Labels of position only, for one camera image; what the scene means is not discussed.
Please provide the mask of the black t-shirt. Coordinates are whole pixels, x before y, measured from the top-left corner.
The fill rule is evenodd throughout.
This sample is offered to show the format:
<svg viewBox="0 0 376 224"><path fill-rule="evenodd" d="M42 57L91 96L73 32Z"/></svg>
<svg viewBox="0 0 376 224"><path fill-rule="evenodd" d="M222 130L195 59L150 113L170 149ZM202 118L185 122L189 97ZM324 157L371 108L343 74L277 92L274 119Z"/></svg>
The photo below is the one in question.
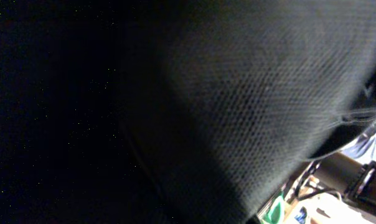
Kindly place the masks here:
<svg viewBox="0 0 376 224"><path fill-rule="evenodd" d="M0 223L246 223L376 120L376 1L0 1Z"/></svg>

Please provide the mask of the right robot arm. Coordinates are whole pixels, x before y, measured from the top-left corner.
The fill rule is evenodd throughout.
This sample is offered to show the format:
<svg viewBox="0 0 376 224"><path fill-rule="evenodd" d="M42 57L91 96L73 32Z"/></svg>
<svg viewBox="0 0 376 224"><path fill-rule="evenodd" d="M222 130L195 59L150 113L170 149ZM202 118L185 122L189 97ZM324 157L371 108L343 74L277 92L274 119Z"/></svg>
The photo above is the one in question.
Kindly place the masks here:
<svg viewBox="0 0 376 224"><path fill-rule="evenodd" d="M317 178L325 188L300 195L301 187L311 176ZM363 217L376 221L376 162L360 164L337 152L310 163L294 190L294 196L302 201L323 193L335 194Z"/></svg>

